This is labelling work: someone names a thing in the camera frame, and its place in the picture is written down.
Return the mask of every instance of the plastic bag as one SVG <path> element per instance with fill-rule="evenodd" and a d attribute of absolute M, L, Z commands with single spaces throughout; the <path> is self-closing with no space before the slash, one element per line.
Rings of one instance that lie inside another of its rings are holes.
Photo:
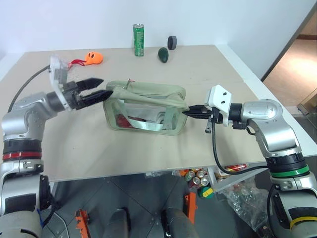
<path fill-rule="evenodd" d="M 268 191 L 256 187 L 255 177 L 235 184 L 223 193 L 229 205 L 260 237 L 273 238 L 267 225 L 266 199 Z"/>
<path fill-rule="evenodd" d="M 161 171 L 161 172 L 148 172 L 148 173 L 145 173 L 144 176 L 145 176 L 146 179 L 148 179 L 148 178 L 159 177 L 161 175 L 170 174 L 170 173 L 173 176 L 180 176 L 179 170 Z"/>

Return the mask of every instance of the beige bag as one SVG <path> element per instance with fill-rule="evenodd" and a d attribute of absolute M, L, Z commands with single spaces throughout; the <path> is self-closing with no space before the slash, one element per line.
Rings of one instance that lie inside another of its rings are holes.
<path fill-rule="evenodd" d="M 116 130 L 147 131 L 177 135 L 189 110 L 186 91 L 175 85 L 112 81 L 106 90 L 113 94 L 104 101 L 109 126 Z"/>

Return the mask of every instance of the floor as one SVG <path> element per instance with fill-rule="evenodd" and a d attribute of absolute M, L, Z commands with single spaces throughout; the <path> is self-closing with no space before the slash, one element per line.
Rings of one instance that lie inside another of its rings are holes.
<path fill-rule="evenodd" d="M 173 206 L 183 209 L 187 183 L 182 177 L 165 174 L 145 178 L 144 174 L 60 182 L 56 197 L 63 204 L 58 210 L 71 238 L 80 238 L 75 229 L 74 213 L 82 208 L 89 212 L 92 238 L 102 238 L 111 214 L 127 207 L 131 217 L 131 238 L 163 238 L 160 213 Z M 221 195 L 211 200 L 197 198 L 195 227 L 202 238 L 257 237 L 229 207 Z M 42 238 L 66 238 L 63 223 L 53 216 L 44 228 Z"/>
<path fill-rule="evenodd" d="M 313 139 L 313 141 L 317 143 L 317 129 L 314 127 L 314 125 L 317 124 L 317 116 L 315 115 L 313 118 L 310 119 L 310 121 L 307 116 L 304 115 L 293 115 L 293 117 Z"/>
<path fill-rule="evenodd" d="M 284 106 L 296 106 L 317 88 L 317 41 L 295 40 L 265 79 Z"/>

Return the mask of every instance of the soda can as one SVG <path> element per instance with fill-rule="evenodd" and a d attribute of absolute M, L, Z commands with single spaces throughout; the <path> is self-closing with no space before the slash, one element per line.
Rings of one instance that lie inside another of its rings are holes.
<path fill-rule="evenodd" d="M 200 179 L 198 177 L 194 177 L 190 182 L 188 183 L 189 188 L 195 188 L 199 187 L 200 185 Z"/>
<path fill-rule="evenodd" d="M 192 180 L 192 178 L 195 177 L 195 172 L 194 171 L 188 171 L 187 174 L 185 175 L 185 180 L 186 182 L 189 182 Z"/>
<path fill-rule="evenodd" d="M 204 171 L 205 174 L 208 173 L 208 168 L 202 168 L 201 170 Z"/>
<path fill-rule="evenodd" d="M 204 178 L 208 179 L 208 181 L 209 181 L 209 176 L 208 175 L 205 175 Z"/>
<path fill-rule="evenodd" d="M 134 54 L 136 56 L 144 55 L 144 25 L 133 25 L 133 37 L 134 37 Z"/>
<path fill-rule="evenodd" d="M 204 176 L 200 179 L 199 187 L 205 187 L 208 185 L 208 183 L 209 183 L 209 179 L 206 176 Z"/>
<path fill-rule="evenodd" d="M 194 171 L 195 173 L 197 172 L 197 171 L 199 171 L 201 168 L 192 168 L 192 171 Z"/>
<path fill-rule="evenodd" d="M 201 170 L 199 170 L 199 171 L 197 171 L 197 173 L 196 173 L 196 177 L 198 177 L 198 178 L 202 178 L 202 177 L 204 177 L 204 175 L 205 175 L 205 173 L 204 173 L 204 171 L 201 171 Z"/>

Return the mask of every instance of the orange clamp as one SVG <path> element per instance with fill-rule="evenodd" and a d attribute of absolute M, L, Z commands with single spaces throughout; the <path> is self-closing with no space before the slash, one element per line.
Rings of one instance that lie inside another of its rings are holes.
<path fill-rule="evenodd" d="M 88 229 L 88 214 L 86 211 L 79 209 L 75 213 L 75 219 L 77 222 L 76 229 L 79 229 L 81 238 L 91 238 Z"/>
<path fill-rule="evenodd" d="M 195 212 L 198 209 L 196 205 L 196 193 L 191 192 L 185 196 L 185 204 L 187 206 L 187 217 L 191 223 L 195 224 Z"/>

